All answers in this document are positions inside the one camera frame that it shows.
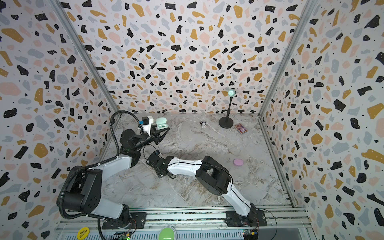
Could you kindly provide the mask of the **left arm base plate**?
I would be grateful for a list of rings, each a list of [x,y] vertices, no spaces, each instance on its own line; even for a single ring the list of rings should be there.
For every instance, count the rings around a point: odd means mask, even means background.
[[[106,218],[102,225],[103,230],[137,230],[143,229],[146,223],[146,212],[133,212],[129,213],[128,219],[124,220],[122,217],[119,219]]]

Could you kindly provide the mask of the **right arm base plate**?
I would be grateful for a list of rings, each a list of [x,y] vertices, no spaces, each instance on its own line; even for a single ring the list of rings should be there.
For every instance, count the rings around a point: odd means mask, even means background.
[[[246,217],[238,215],[235,211],[227,211],[225,224],[228,227],[266,227],[267,220],[265,213],[261,210],[250,212]]]

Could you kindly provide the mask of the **pink charging case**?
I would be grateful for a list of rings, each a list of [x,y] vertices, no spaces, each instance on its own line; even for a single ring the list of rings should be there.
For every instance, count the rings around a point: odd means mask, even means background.
[[[233,160],[233,164],[237,167],[240,167],[240,166],[243,166],[244,165],[244,161],[241,160],[241,159],[234,159]]]

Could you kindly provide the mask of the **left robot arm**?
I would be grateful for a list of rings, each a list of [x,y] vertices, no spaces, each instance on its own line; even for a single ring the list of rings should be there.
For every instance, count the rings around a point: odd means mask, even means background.
[[[140,160],[140,151],[151,143],[160,143],[170,128],[158,130],[150,127],[150,133],[137,135],[134,130],[122,132],[118,155],[89,166],[76,166],[70,170],[57,199],[59,212],[64,219],[88,216],[106,220],[117,228],[131,223],[129,207],[102,197],[102,183],[108,178],[134,167]]]

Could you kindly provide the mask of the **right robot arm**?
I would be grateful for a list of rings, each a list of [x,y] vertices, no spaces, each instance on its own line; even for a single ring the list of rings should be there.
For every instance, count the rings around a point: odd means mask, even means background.
[[[261,225],[256,206],[236,188],[230,172],[213,158],[206,156],[202,160],[191,161],[173,156],[164,159],[151,154],[146,163],[155,170],[159,178],[176,175],[194,177],[211,194],[222,196],[235,209],[235,213],[230,214],[226,220],[230,227]]]

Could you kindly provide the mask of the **mint green charging case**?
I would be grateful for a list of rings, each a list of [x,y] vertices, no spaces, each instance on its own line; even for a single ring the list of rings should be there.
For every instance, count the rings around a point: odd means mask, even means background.
[[[167,124],[167,119],[164,117],[157,118],[156,119],[156,125],[157,125],[158,130],[165,129],[165,128],[169,127]]]

